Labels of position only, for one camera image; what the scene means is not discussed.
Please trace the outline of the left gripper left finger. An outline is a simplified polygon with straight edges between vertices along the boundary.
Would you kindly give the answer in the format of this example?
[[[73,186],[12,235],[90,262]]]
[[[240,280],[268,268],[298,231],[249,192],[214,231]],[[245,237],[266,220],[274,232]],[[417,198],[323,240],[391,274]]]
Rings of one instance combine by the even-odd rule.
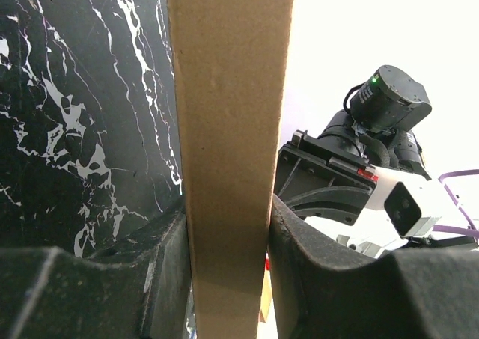
[[[181,338],[191,284],[185,204],[90,257],[1,251],[3,338]]]

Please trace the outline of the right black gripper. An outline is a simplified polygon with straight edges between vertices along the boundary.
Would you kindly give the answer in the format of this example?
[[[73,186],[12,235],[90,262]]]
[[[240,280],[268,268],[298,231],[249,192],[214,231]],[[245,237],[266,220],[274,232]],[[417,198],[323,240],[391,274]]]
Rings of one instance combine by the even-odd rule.
[[[378,167],[429,179],[413,132],[359,133],[337,112],[318,137],[296,131],[279,150],[275,194],[301,219],[354,225],[379,181]]]

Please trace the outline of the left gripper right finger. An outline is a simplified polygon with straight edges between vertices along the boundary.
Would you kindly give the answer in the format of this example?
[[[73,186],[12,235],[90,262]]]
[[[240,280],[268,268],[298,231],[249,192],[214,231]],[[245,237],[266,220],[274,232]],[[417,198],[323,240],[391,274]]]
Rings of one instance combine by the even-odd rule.
[[[272,205],[269,262],[280,338],[476,338],[478,253],[406,249],[374,260]]]

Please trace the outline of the brown cardboard box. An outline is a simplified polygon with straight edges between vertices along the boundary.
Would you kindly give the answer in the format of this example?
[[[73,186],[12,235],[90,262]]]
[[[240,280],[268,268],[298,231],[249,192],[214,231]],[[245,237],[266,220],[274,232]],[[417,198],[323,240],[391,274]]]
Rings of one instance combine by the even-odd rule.
[[[255,338],[293,0],[168,0],[195,320]]]

